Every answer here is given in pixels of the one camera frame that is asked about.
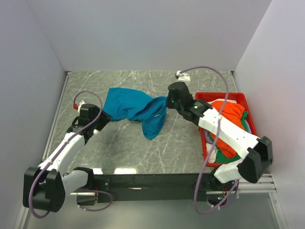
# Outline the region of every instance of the blue cloth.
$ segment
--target blue cloth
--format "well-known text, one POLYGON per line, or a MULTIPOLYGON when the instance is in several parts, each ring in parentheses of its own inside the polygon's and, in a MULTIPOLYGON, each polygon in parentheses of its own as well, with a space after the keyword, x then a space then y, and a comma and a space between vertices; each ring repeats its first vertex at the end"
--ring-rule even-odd
POLYGON ((111 115, 111 121, 127 118, 142 122, 144 136, 152 140, 165 122, 166 97, 152 98, 138 90, 113 87, 108 91, 103 111, 111 115))

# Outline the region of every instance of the orange shirt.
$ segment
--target orange shirt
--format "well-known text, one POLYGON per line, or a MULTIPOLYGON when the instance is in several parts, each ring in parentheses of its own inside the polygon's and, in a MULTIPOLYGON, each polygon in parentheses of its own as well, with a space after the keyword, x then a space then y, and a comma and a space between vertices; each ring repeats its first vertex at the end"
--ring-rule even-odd
MULTIPOLYGON (((221 106, 223 105, 223 101, 215 101, 211 105, 214 107, 217 111, 220 111, 221 106)), ((223 117, 237 125, 238 127, 242 128, 244 130, 244 127, 241 123, 241 118, 244 113, 244 107, 240 104, 234 104, 231 102, 227 102, 225 104, 224 110, 222 112, 223 117)), ((213 139, 215 139, 215 135, 211 133, 211 136, 213 139)), ((227 143, 225 143, 223 140, 218 139, 217 144, 218 148, 222 151, 222 153, 227 158, 232 158, 236 156, 235 150, 233 150, 227 143)))

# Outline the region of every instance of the wire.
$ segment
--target wire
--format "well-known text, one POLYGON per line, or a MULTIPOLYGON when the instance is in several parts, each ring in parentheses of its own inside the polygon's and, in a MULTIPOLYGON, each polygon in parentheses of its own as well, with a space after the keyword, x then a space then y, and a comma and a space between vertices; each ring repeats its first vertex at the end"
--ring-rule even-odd
MULTIPOLYGON (((95 121, 98 120, 98 118, 101 116, 101 113, 102 113, 102 107, 103 107, 103 103, 102 103, 102 100, 101 98, 94 92, 90 92, 90 91, 81 91, 81 92, 78 92, 74 99, 73 99, 73 104, 75 104, 75 101, 76 101, 76 98, 82 94, 82 93, 90 93, 90 94, 93 94, 95 95, 99 102, 100 102, 100 105, 101 105, 101 108, 100 108, 100 111, 98 113, 98 115, 95 117, 95 119, 93 119, 90 123, 88 123, 86 126, 82 127, 79 131, 77 131, 76 133, 74 133, 62 146, 61 148, 58 150, 58 152, 54 155, 54 157, 50 160, 50 162, 47 163, 47 165, 40 171, 40 173, 36 176, 36 178, 34 179, 34 182, 31 186, 31 189, 30 189, 30 194, 29 194, 29 208, 30 208, 30 211, 31 213, 33 214, 33 216, 35 216, 36 218, 39 218, 39 219, 42 219, 42 218, 45 218, 50 211, 47 211, 44 215, 38 215, 36 212, 35 212, 35 209, 33 207, 33 193, 34 193, 34 189, 35 189, 35 186, 36 184, 39 182, 42 174, 50 167, 50 165, 52 165, 53 161, 61 154, 61 152, 64 150, 64 148, 67 146, 67 144, 75 137, 77 136, 80 132, 82 132, 84 129, 86 129, 87 127, 91 126, 93 123, 95 123, 95 121)), ((110 193, 106 193, 106 192, 102 192, 102 191, 99 191, 103 194, 106 194, 106 195, 110 195, 110 193)))
MULTIPOLYGON (((212 211, 214 211, 215 209, 217 209, 219 206, 221 206, 222 203, 224 203, 224 201, 228 198, 228 196, 232 193, 232 191, 234 190, 234 188, 238 187, 239 185, 239 181, 236 180, 234 182, 234 185, 232 186, 232 188, 228 191, 227 195, 217 204, 215 205, 214 207, 212 207, 211 209, 207 210, 207 211, 200 211, 199 208, 198 208, 198 201, 197 201, 197 196, 198 196, 198 190, 199 190, 199 185, 200 185, 200 181, 201 181, 201 178, 202 178, 202 175, 203 175, 203 171, 204 171, 204 168, 206 167, 206 164, 212 154, 212 151, 214 150, 215 146, 216 146, 216 143, 218 141, 218 138, 219 138, 219 133, 220 133, 220 121, 221 121, 221 114, 224 110, 224 107, 225 107, 225 104, 227 102, 227 99, 228 99, 228 96, 229 96, 229 86, 228 86, 228 82, 226 81, 225 77, 216 69, 212 68, 212 67, 209 67, 209 66, 196 66, 196 67, 193 67, 193 68, 189 68, 189 69, 186 69, 186 70, 183 70, 181 71, 180 73, 185 73, 187 71, 190 71, 190 70, 194 70, 194 69, 199 69, 199 68, 205 68, 205 69, 209 69, 209 70, 212 70, 214 72, 216 72, 221 78, 222 80, 224 81, 224 85, 225 85, 225 96, 224 96, 224 103, 223 105, 221 106, 220 110, 219 110, 219 118, 218 118, 218 125, 217 125, 217 131, 216 131, 216 137, 214 139, 214 142, 212 144, 212 147, 210 148, 209 152, 208 152, 208 155, 206 157, 206 159, 204 160, 203 162, 203 165, 201 167, 201 170, 199 172, 199 175, 198 175, 198 179, 197 179, 197 182, 196 182, 196 186, 195 186, 195 192, 194 192, 194 207, 195 207, 195 210, 197 213, 201 214, 201 215, 205 215, 205 214, 208 214, 212 211)), ((233 198, 230 200, 230 201, 227 201, 227 203, 224 205, 226 206, 227 204, 229 204, 231 201, 233 200, 233 198)))
POLYGON ((104 192, 104 191, 99 191, 99 190, 80 190, 80 192, 95 192, 95 193, 102 193, 102 194, 106 194, 110 197, 110 202, 103 208, 99 208, 99 209, 89 209, 89 208, 85 208, 83 206, 79 206, 81 209, 85 210, 85 211, 102 211, 105 210, 106 208, 108 208, 112 202, 113 202, 113 196, 109 193, 109 192, 104 192))

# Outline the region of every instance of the gray marble surface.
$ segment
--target gray marble surface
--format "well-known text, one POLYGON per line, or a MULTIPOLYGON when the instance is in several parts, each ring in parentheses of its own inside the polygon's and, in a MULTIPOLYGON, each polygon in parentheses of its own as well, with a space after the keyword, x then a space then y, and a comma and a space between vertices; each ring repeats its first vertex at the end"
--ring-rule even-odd
MULTIPOLYGON (((166 96, 167 87, 176 81, 174 71, 96 71, 72 72, 60 107, 50 152, 59 145, 67 128, 78 113, 72 108, 75 94, 82 90, 96 92, 106 100, 110 87, 125 87, 146 92, 152 97, 166 96)), ((222 72, 230 92, 236 92, 229 71, 222 72)), ((191 71, 190 92, 223 92, 222 79, 211 71, 191 71)), ((99 104, 90 94, 82 94, 78 102, 99 104)), ((184 120, 175 110, 167 110, 162 131, 153 139, 143 136, 141 123, 122 120, 111 122, 76 155, 73 168, 101 168, 104 174, 113 173, 195 173, 202 163, 202 145, 198 127, 184 120)))

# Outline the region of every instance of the red basket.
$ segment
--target red basket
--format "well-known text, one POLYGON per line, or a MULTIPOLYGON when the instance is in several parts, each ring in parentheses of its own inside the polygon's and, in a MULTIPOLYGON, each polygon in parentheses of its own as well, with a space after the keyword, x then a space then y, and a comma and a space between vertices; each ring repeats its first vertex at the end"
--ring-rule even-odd
MULTIPOLYGON (((225 96, 225 93, 219 93, 219 92, 197 92, 195 95, 195 98, 204 100, 206 102, 210 102, 215 99, 224 99, 224 96, 225 96)), ((254 126, 254 122, 252 120, 251 113, 250 113, 250 110, 249 110, 249 107, 248 107, 244 94, 243 93, 229 93, 228 99, 235 100, 238 104, 242 105, 246 111, 249 112, 249 114, 246 118, 246 121, 248 122, 248 124, 250 126, 252 134, 257 135, 256 129, 254 126)), ((200 135, 201 135, 203 157, 204 157, 204 159, 206 159, 207 151, 206 151, 206 142, 205 142, 205 138, 204 138, 204 132, 203 132, 202 128, 199 128, 199 131, 200 131, 200 135)), ((217 167, 217 166, 220 166, 221 163, 207 163, 206 165, 210 166, 210 167, 217 167)))

